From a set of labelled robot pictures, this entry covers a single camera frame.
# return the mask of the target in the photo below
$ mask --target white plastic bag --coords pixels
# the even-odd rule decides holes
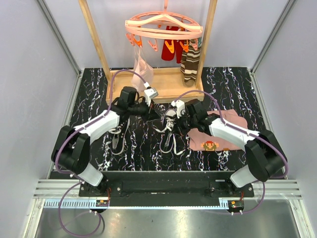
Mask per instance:
[[[140,47],[137,47],[137,46],[134,47],[133,70],[139,75],[141,75],[145,79],[145,81],[147,81],[151,85],[151,83],[153,82],[153,77],[154,77],[153,68],[147,64],[143,53],[142,53],[143,57],[141,57],[141,50],[142,49]],[[135,74],[132,77],[131,83],[132,83],[132,86],[135,87],[138,92],[145,90],[143,81],[140,79],[139,76]]]

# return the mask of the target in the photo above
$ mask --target red cloth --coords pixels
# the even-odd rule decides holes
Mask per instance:
[[[167,26],[166,29],[169,31],[178,31],[179,27],[178,26],[172,26],[172,27]],[[165,41],[167,41],[169,45],[171,45],[172,41],[174,41],[174,49],[175,49],[174,53],[171,53],[169,51],[168,47],[165,44]],[[183,48],[179,42],[180,41],[177,41],[177,40],[164,40],[162,56],[161,56],[162,60],[171,61],[174,59],[174,55],[176,55],[176,62],[180,63],[181,58],[182,58]]]

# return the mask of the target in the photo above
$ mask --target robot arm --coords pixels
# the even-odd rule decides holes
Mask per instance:
[[[197,128],[200,132],[225,139],[245,151],[248,164],[230,177],[237,188],[257,180],[265,182],[284,166],[282,158],[274,150],[254,137],[255,135],[265,140],[285,157],[271,131],[244,129],[221,119],[219,115],[208,115],[202,102],[197,99],[187,103],[177,101],[172,105],[176,107],[177,112],[175,133],[186,134],[190,129]]]
[[[124,87],[120,97],[111,104],[111,110],[108,113],[105,110],[97,117],[74,128],[64,126],[59,132],[52,153],[52,161],[55,162],[59,150],[68,137],[78,131],[64,147],[58,164],[78,175],[93,187],[104,190],[105,186],[101,184],[104,179],[103,174],[89,163],[90,145],[107,131],[128,120],[130,115],[142,116],[144,120],[159,118],[153,110],[154,103],[152,102],[158,93],[154,88],[150,88],[148,83],[146,84],[147,89],[144,91],[145,96],[142,97],[141,102],[138,100],[140,98],[136,99],[137,91],[135,88]]]

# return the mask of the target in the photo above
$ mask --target pink t-shirt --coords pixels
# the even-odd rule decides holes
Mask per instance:
[[[247,121],[243,117],[238,116],[235,110],[231,109],[221,112],[223,118],[226,119],[228,122],[241,126],[245,129],[248,128]],[[208,112],[208,114],[213,113],[219,115],[219,111]],[[224,139],[199,132],[196,128],[191,129],[187,134],[190,137],[189,148],[195,151],[222,151],[241,149]]]

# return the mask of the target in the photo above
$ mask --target wooden frame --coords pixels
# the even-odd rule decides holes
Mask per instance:
[[[103,47],[99,40],[99,36],[96,30],[93,18],[91,16],[91,13],[87,4],[87,0],[78,0],[78,1],[79,1],[81,10],[83,12],[84,18],[86,20],[90,35],[93,39],[98,57],[104,69],[106,78],[108,82],[110,82],[115,71],[110,70],[109,65],[107,63],[105,53],[103,51]],[[158,91],[158,96],[155,98],[155,102],[170,103],[171,101],[176,99],[180,94],[186,91],[194,90],[194,89],[203,90],[201,76],[202,76],[202,71],[203,71],[204,62],[206,58],[216,5],[217,5],[217,0],[210,0],[195,85],[192,87],[187,87],[182,83],[182,73],[180,72],[180,68],[178,67],[155,68],[154,79],[151,85],[154,88],[156,88],[156,90]],[[113,99],[115,99],[116,97],[120,95],[120,92],[123,86],[131,86],[132,75],[130,73],[123,72],[121,74],[118,74],[116,78],[120,78],[120,79],[114,81]],[[107,103],[111,103],[110,98],[108,97],[109,91],[110,91],[110,85],[108,85],[108,88],[107,88],[107,94],[106,94]],[[203,100],[204,94],[198,93],[198,92],[189,93],[185,95],[184,97],[182,97],[182,101],[187,102],[194,98]]]

